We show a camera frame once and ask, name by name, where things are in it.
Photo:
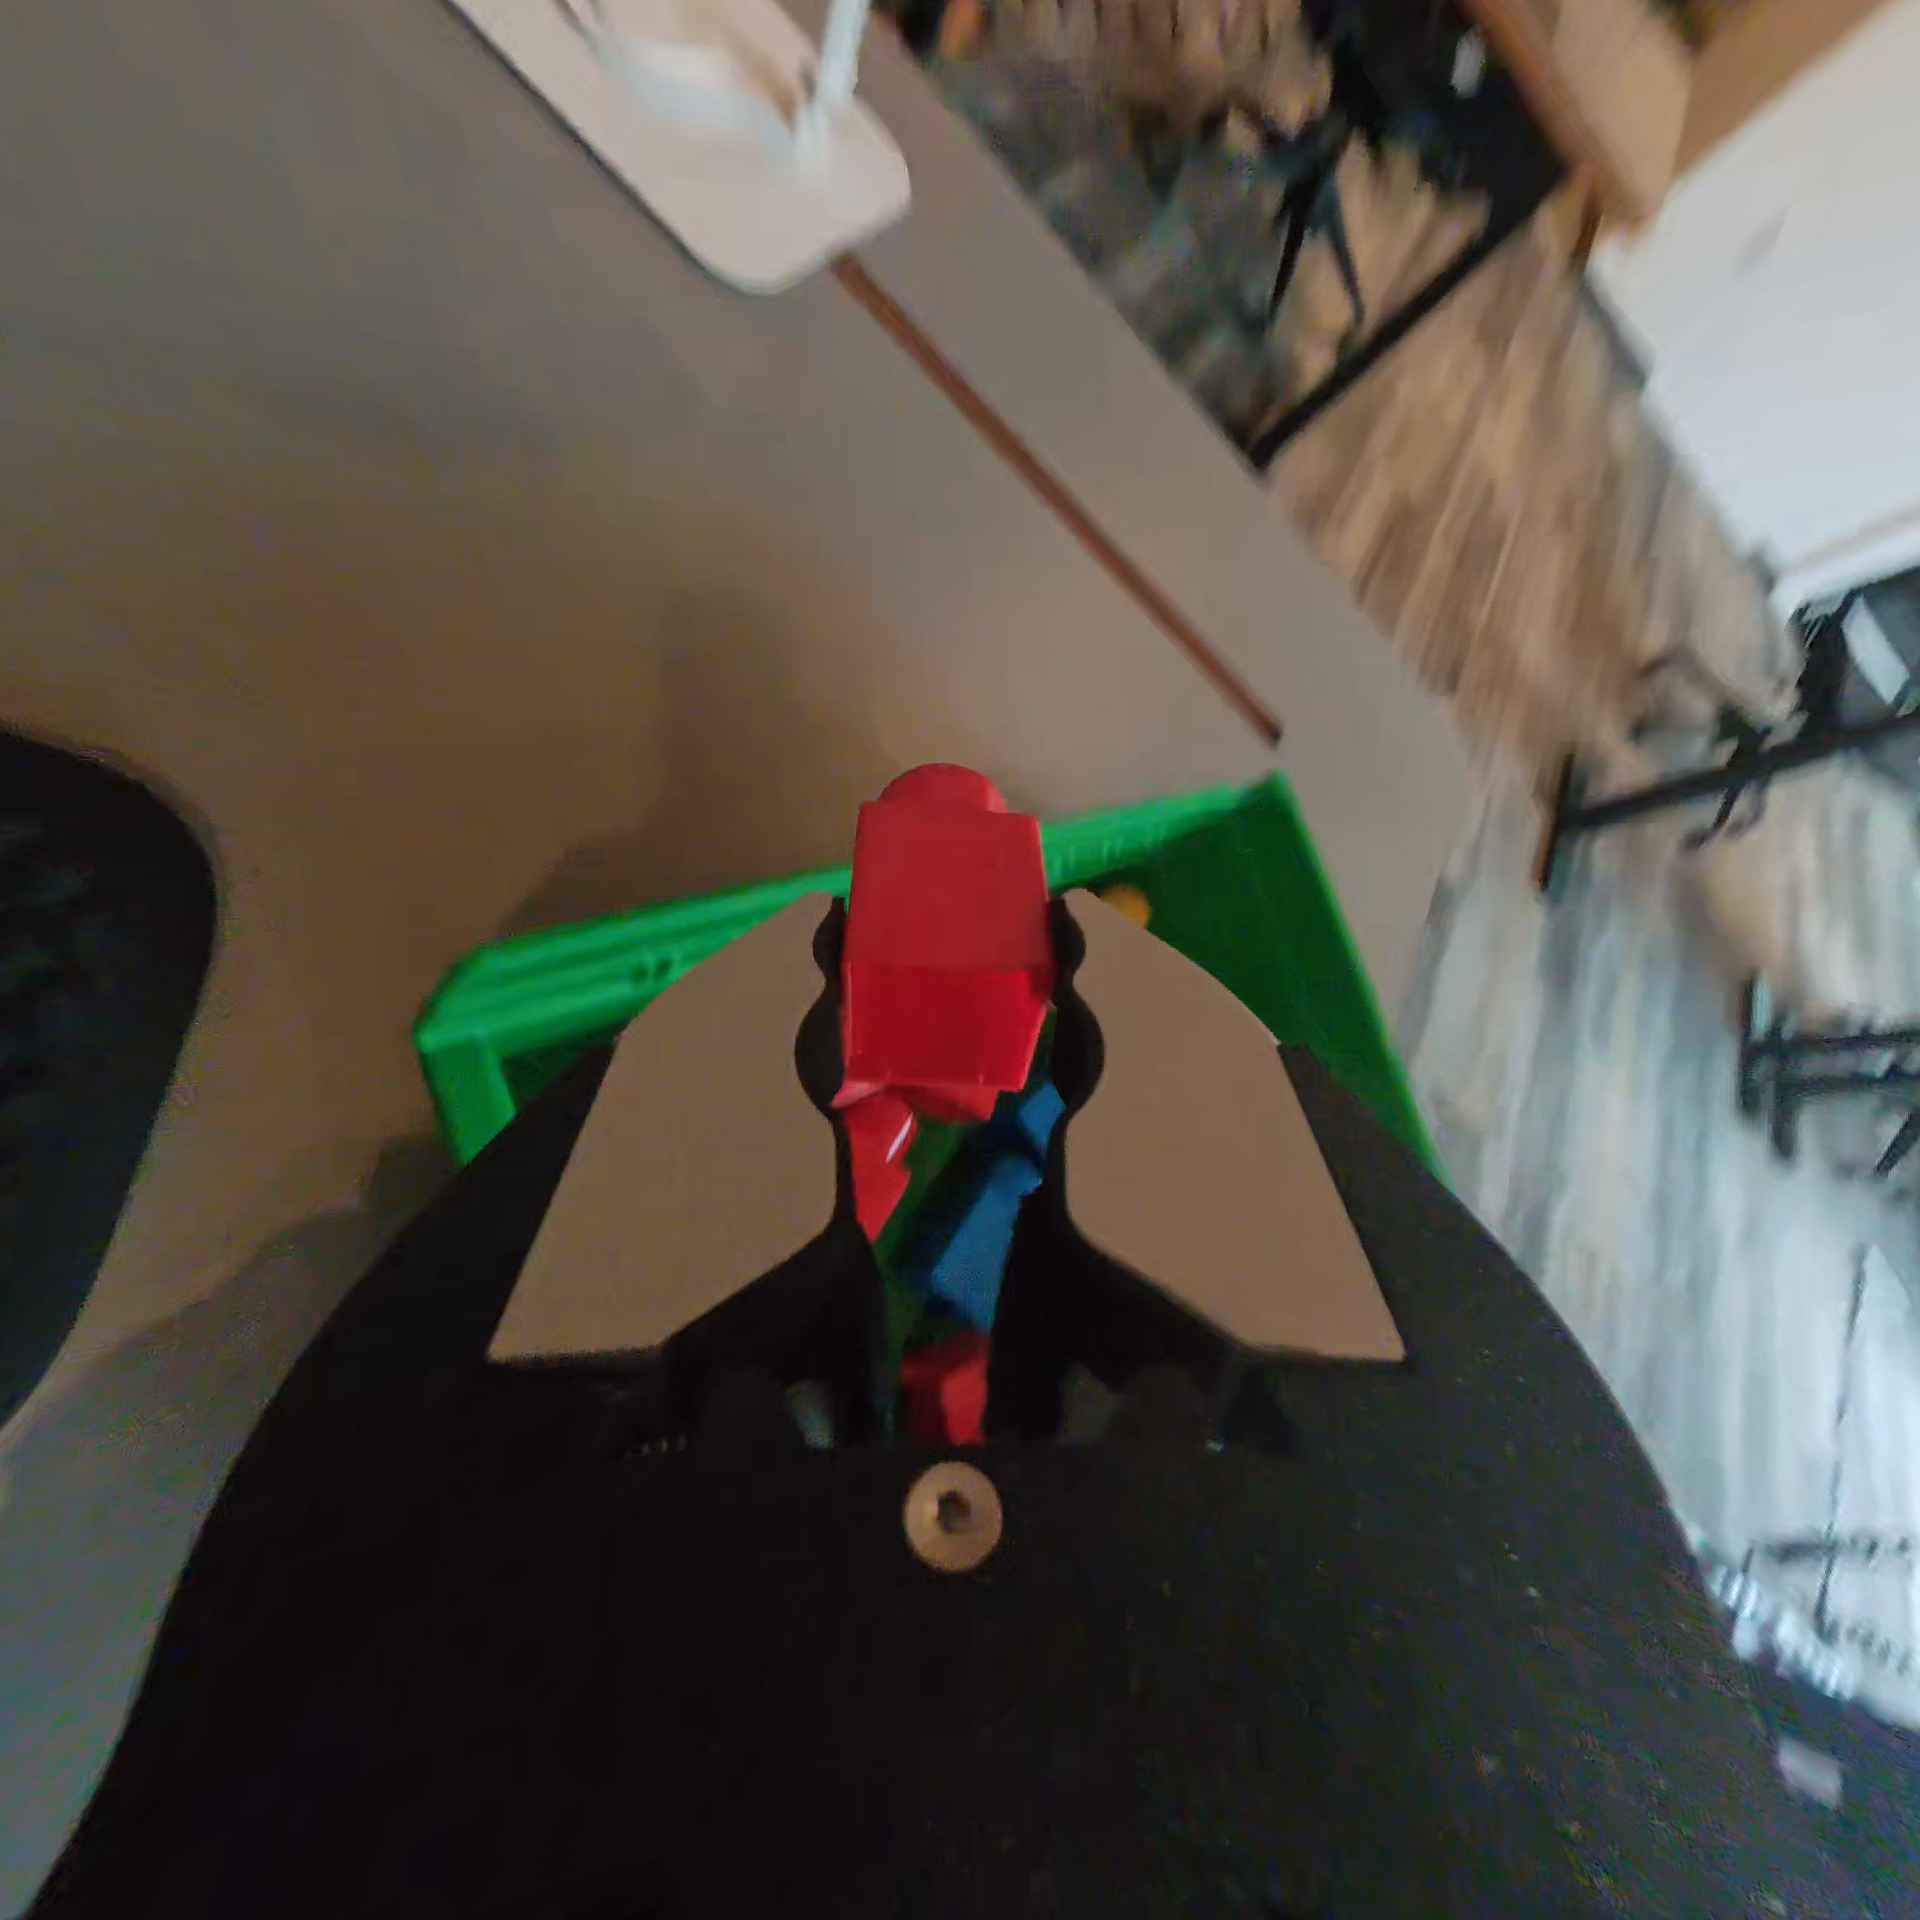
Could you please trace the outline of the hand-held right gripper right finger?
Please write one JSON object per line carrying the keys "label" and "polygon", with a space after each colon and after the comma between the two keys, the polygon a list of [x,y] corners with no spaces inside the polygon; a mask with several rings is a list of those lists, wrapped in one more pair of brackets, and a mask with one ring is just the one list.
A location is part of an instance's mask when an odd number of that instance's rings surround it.
{"label": "hand-held right gripper right finger", "polygon": [[1110,1261],[1260,1358],[1401,1364],[1402,1338],[1274,1036],[1088,889],[1061,899],[1098,1060],[1063,1201]]}

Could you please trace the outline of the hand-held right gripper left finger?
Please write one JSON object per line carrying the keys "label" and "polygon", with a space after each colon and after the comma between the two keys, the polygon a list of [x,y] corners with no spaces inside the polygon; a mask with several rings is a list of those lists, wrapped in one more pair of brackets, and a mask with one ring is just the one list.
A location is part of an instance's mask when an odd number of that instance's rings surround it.
{"label": "hand-held right gripper left finger", "polygon": [[839,1144],[797,1056],[833,903],[802,893],[621,1029],[494,1364],[659,1356],[840,1221]]}

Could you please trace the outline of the green plastic bin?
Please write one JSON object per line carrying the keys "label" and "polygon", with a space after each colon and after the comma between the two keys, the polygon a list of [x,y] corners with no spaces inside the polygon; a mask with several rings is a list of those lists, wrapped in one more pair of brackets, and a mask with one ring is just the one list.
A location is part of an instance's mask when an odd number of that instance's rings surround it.
{"label": "green plastic bin", "polygon": [[[1280,1043],[1307,1046],[1392,1137],[1442,1172],[1282,774],[1046,821],[1041,839],[1051,889],[1140,888],[1161,942],[1214,976]],[[412,1020],[452,1162],[471,1164],[535,1092],[716,946],[805,893],[846,888],[850,868],[812,868],[474,946]]]}

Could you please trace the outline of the red toy block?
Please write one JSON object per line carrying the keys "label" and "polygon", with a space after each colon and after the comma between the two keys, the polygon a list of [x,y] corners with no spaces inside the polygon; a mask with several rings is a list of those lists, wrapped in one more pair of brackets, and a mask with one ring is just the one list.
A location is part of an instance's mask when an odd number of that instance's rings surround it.
{"label": "red toy block", "polygon": [[850,1146],[852,1213],[859,1229],[877,1240],[909,1189],[909,1149],[917,1114],[896,1090],[870,1090],[839,1107]]}
{"label": "red toy block", "polygon": [[1026,1085],[1057,976],[1041,823],[967,764],[863,801],[840,935],[840,1092],[990,1114]]}
{"label": "red toy block", "polygon": [[990,1338],[954,1331],[897,1358],[897,1417],[907,1440],[926,1450],[983,1443],[990,1407]]}

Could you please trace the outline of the blue toy block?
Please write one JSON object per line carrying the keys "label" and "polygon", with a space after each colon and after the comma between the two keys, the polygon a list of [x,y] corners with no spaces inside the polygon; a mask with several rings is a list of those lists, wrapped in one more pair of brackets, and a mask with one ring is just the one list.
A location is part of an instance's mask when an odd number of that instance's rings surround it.
{"label": "blue toy block", "polygon": [[903,1239],[903,1280],[990,1334],[1024,1201],[1041,1186],[1061,1092],[1043,1079],[964,1130]]}

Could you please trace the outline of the black textured mat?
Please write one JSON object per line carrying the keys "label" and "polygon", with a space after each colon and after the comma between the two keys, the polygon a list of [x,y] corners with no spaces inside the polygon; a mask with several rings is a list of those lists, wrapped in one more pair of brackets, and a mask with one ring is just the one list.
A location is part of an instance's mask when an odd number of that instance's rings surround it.
{"label": "black textured mat", "polygon": [[89,1301],[217,939],[213,865],[153,789],[2,734],[2,1421]]}

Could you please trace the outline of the black office chair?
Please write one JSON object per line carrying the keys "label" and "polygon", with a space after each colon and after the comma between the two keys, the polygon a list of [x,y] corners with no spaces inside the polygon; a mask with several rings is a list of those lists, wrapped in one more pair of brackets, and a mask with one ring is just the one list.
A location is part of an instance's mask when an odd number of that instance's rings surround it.
{"label": "black office chair", "polygon": [[1678,641],[1633,671],[1632,744],[1680,736],[1700,759],[1618,789],[1566,755],[1551,785],[1535,888],[1551,896],[1585,842],[1648,818],[1705,806],[1683,829],[1686,851],[1739,839],[1762,821],[1777,781],[1837,759],[1859,759],[1916,788],[1916,570],[1843,588],[1789,615],[1793,645],[1783,699],[1762,708],[1695,645]]}

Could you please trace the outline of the wooden desk black legs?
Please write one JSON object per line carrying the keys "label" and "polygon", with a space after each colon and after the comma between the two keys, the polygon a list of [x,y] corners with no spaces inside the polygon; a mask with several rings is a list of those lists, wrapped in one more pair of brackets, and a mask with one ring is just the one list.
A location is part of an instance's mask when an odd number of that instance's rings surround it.
{"label": "wooden desk black legs", "polygon": [[[1302,3],[1328,97],[1297,132],[1260,113],[1260,156],[1277,166],[1277,266],[1260,320],[1274,326],[1311,244],[1332,260],[1344,331],[1328,371],[1268,406],[1237,434],[1240,460],[1268,473],[1277,455],[1382,358],[1431,323],[1519,230],[1575,184],[1601,219],[1648,207],[1602,147],[1551,29],[1525,3]],[[1442,213],[1478,207],[1478,226],[1402,296],[1361,274],[1341,162],[1409,156],[1412,179]]]}

